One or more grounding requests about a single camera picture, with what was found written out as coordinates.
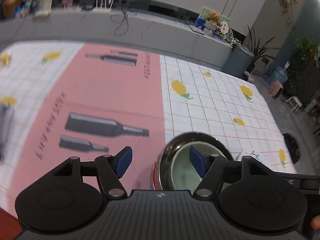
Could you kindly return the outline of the white fruity printed plate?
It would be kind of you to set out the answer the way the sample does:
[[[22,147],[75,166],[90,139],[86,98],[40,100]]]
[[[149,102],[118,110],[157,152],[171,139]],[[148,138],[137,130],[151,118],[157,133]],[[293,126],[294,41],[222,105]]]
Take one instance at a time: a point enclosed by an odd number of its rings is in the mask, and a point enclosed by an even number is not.
[[[258,161],[261,161],[261,158],[260,158],[260,153],[259,152],[255,152],[255,150],[252,150],[252,151],[243,151],[242,153],[239,154],[238,156],[238,161],[241,161],[243,157],[245,156],[249,156],[249,157],[252,157]]]

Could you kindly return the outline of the yellow cloth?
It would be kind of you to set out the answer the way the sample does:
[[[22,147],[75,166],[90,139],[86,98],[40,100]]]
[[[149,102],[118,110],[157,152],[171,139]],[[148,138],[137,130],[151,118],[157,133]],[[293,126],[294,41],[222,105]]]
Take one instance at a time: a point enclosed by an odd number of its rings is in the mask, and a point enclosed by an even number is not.
[[[0,62],[2,65],[8,67],[10,66],[10,61],[11,61],[11,52],[4,51],[0,54]]]

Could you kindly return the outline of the pink plastic stool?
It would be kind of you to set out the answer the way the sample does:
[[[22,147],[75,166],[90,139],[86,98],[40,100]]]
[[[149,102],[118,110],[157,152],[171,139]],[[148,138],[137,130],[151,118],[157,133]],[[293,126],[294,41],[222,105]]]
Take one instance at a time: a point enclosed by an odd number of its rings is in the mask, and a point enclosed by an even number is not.
[[[270,96],[272,96],[273,98],[278,98],[282,93],[282,91],[283,91],[283,85],[278,80],[274,81],[268,89]]]

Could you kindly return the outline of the blue snack bag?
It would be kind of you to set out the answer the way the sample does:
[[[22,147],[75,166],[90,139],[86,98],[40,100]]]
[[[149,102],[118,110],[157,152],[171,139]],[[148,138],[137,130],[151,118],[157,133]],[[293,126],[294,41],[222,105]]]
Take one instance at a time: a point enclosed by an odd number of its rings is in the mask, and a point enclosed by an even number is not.
[[[15,18],[24,18],[29,13],[30,13],[30,4],[24,4],[15,10],[14,17]]]

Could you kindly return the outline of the blue water jug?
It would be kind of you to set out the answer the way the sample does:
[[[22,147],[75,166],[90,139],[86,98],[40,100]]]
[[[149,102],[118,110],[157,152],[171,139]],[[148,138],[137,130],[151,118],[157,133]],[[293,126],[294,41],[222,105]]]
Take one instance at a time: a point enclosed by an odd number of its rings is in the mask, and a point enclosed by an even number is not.
[[[287,81],[287,68],[289,67],[290,63],[287,61],[284,66],[277,67],[270,77],[267,79],[267,83],[271,85],[272,83],[279,81],[282,85]]]

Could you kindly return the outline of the pink checkered lemon tablecloth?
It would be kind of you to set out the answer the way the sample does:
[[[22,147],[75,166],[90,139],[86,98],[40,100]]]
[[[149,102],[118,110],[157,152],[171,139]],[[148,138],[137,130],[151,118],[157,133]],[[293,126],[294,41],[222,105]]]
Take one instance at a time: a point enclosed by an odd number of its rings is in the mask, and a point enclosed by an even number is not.
[[[1,66],[1,102],[14,109],[2,150],[1,208],[69,157],[92,161],[133,149],[122,184],[149,189],[164,146],[185,132],[222,142],[234,159],[260,153],[295,173],[275,119],[255,85],[205,66],[146,51],[63,41],[19,42]]]

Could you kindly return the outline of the teddy bear toy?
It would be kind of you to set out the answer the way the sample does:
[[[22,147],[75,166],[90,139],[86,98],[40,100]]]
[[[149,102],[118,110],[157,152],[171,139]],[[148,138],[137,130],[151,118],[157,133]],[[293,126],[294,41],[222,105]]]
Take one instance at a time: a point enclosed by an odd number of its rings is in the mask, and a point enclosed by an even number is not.
[[[210,11],[207,15],[207,23],[206,25],[217,25],[219,26],[220,14],[214,11]]]

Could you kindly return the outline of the grey tv console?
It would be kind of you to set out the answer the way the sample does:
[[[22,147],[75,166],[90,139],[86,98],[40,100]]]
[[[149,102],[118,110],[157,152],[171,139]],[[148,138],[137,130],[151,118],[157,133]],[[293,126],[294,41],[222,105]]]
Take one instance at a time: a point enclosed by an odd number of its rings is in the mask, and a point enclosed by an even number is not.
[[[141,12],[109,14],[56,9],[47,17],[28,15],[1,22],[1,48],[18,41],[69,40],[153,51],[222,68],[231,45],[195,33],[185,24]]]

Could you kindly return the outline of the orange steel bowl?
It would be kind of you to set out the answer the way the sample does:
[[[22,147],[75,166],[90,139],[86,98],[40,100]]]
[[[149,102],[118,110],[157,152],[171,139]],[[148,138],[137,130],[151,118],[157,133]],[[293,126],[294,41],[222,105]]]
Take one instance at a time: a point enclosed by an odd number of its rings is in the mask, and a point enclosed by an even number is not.
[[[174,190],[171,180],[171,165],[176,152],[185,144],[193,141],[207,142],[218,148],[227,160],[233,160],[227,147],[215,137],[201,132],[182,133],[167,143],[160,153],[153,166],[153,175],[151,176],[152,188],[156,191]]]

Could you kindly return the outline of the white plant pot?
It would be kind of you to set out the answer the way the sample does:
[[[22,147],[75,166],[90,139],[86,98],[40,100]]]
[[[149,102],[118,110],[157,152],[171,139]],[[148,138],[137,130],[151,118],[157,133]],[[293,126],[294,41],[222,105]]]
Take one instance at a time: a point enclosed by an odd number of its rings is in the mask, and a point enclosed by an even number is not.
[[[37,0],[39,11],[48,12],[51,11],[53,0]]]

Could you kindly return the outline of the white wifi router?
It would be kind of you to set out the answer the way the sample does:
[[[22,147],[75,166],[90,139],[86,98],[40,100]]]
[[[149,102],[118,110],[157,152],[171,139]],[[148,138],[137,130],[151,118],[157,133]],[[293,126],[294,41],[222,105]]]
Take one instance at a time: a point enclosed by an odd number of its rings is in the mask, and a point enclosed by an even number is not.
[[[96,0],[96,5],[92,9],[94,13],[109,14],[112,11],[114,0]]]

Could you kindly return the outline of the grey round trash bin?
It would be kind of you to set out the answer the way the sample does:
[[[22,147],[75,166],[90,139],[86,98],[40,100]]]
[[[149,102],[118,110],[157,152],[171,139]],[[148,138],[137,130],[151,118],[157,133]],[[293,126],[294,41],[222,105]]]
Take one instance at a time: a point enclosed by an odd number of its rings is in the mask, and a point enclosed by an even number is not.
[[[237,43],[223,65],[222,72],[240,78],[254,59],[254,54],[242,44]]]

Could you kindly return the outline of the green floor plant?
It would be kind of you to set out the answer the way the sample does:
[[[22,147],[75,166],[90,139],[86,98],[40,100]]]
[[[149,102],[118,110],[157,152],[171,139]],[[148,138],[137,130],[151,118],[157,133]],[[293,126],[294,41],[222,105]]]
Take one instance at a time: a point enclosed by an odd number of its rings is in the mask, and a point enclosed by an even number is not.
[[[275,59],[274,56],[269,55],[269,51],[271,50],[279,50],[280,48],[277,47],[271,47],[270,43],[274,40],[274,37],[267,40],[266,42],[261,42],[261,38],[257,38],[255,34],[254,27],[250,28],[247,25],[248,29],[248,38],[245,39],[243,42],[243,45],[245,48],[247,48],[249,51],[251,51],[254,55],[252,61],[250,62],[249,66],[247,67],[246,71],[248,73],[251,73],[252,70],[255,68],[255,65],[259,59],[262,59],[263,57],[267,59]]]

